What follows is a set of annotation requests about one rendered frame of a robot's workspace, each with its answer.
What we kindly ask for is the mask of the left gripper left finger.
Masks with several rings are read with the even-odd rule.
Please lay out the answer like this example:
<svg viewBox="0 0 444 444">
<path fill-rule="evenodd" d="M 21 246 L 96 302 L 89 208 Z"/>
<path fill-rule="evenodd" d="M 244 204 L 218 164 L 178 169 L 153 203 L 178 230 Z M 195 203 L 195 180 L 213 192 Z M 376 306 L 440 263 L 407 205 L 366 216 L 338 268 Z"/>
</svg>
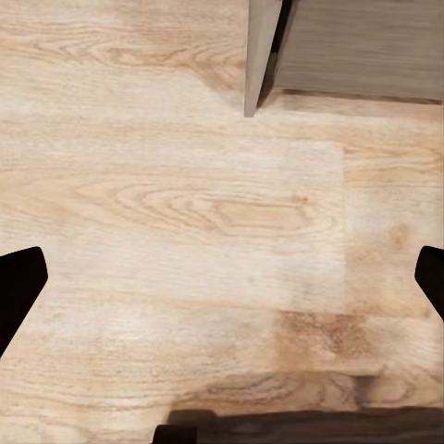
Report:
<svg viewBox="0 0 444 444">
<path fill-rule="evenodd" d="M 0 356 L 48 281 L 39 246 L 0 256 Z"/>
</svg>

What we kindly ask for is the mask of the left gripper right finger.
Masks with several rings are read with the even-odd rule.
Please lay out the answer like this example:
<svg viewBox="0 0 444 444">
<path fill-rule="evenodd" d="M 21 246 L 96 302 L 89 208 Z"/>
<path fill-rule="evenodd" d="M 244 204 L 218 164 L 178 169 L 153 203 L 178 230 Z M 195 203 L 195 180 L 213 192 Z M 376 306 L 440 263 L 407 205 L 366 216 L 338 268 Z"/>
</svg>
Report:
<svg viewBox="0 0 444 444">
<path fill-rule="evenodd" d="M 444 250 L 422 247 L 414 278 L 444 321 Z"/>
</svg>

